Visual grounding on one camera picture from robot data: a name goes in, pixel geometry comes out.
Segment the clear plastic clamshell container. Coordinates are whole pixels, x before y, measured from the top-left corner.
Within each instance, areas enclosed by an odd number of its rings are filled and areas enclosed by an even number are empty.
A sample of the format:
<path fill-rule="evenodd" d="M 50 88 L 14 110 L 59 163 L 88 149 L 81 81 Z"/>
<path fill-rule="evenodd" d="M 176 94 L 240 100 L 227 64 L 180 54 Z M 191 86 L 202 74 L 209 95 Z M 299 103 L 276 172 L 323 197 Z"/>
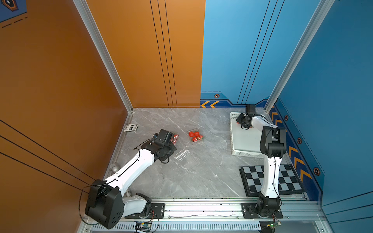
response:
<path fill-rule="evenodd" d="M 175 134 L 172 138 L 172 144 L 175 146 L 179 140 L 179 135 Z"/>

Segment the white perforated plastic basket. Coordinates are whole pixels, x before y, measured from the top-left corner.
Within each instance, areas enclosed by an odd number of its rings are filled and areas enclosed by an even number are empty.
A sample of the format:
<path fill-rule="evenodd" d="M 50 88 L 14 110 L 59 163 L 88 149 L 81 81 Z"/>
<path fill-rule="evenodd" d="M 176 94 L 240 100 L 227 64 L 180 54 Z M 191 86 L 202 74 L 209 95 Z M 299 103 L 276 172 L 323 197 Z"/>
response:
<path fill-rule="evenodd" d="M 264 155 L 260 150 L 261 136 L 264 127 L 273 127 L 263 115 L 257 115 L 252 118 L 252 127 L 242 129 L 236 122 L 239 112 L 230 113 L 230 136 L 231 153 L 234 156 L 262 158 Z"/>

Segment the strawberry seven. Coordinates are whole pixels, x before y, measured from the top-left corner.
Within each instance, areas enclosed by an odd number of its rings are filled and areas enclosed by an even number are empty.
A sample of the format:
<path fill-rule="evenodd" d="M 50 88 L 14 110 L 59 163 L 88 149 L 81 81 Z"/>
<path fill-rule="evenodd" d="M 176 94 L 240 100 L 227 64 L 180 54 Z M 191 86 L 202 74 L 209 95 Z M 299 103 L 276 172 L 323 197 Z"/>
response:
<path fill-rule="evenodd" d="M 203 140 L 202 136 L 201 137 L 195 137 L 195 138 L 192 139 L 192 142 L 197 142 L 197 141 L 201 141 L 201 140 Z"/>

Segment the clear clamshell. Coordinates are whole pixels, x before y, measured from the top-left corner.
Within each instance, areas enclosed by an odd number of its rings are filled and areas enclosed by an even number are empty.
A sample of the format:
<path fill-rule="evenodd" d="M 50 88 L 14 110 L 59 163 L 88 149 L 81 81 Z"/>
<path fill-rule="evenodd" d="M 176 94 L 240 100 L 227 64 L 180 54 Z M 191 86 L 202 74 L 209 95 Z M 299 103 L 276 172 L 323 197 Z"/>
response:
<path fill-rule="evenodd" d="M 192 171 L 199 165 L 197 158 L 189 149 L 182 149 L 175 156 L 175 163 L 185 172 Z"/>

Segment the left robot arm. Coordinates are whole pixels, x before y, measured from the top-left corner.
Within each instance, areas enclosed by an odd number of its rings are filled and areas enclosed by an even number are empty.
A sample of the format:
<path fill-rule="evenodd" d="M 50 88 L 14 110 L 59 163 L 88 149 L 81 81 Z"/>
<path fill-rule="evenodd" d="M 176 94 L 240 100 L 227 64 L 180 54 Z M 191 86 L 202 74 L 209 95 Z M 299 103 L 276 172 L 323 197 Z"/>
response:
<path fill-rule="evenodd" d="M 178 138 L 178 135 L 162 129 L 135 147 L 137 153 L 126 165 L 105 180 L 97 179 L 88 186 L 85 214 L 107 229 L 115 227 L 123 216 L 153 217 L 151 198 L 141 193 L 127 197 L 126 192 L 156 161 L 169 162 L 177 150 Z"/>

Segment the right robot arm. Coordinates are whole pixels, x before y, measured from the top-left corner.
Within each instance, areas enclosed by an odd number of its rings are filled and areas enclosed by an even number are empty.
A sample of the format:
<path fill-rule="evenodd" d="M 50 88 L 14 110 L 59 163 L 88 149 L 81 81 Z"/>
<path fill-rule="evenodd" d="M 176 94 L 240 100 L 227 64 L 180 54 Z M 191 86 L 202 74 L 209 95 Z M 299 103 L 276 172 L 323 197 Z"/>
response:
<path fill-rule="evenodd" d="M 243 129 L 255 128 L 261 132 L 259 148 L 264 154 L 263 184 L 257 204 L 251 210 L 261 218 L 282 218 L 278 178 L 281 161 L 287 152 L 286 129 L 270 123 L 264 116 L 257 114 L 254 104 L 246 105 L 245 113 L 241 113 L 236 122 Z"/>

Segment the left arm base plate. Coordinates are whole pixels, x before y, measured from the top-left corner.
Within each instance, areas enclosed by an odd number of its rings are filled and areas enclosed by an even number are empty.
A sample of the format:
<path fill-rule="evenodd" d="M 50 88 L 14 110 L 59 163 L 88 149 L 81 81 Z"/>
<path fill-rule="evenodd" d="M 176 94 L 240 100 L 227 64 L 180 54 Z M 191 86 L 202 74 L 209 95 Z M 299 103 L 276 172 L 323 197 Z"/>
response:
<path fill-rule="evenodd" d="M 163 219 L 165 213 L 165 204 L 164 203 L 152 203 L 150 207 L 150 211 L 148 214 L 140 213 L 140 214 L 132 214 L 129 216 L 125 216 L 125 219 L 152 219 L 158 218 Z"/>

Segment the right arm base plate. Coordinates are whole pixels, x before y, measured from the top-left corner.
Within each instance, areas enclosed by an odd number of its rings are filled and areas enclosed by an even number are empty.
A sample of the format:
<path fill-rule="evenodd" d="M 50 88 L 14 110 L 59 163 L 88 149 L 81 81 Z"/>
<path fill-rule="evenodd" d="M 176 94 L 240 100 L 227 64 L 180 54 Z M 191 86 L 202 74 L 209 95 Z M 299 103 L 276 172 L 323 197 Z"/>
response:
<path fill-rule="evenodd" d="M 259 210 L 256 203 L 242 203 L 241 210 L 244 218 L 283 218 L 283 213 L 280 209 L 262 209 Z"/>

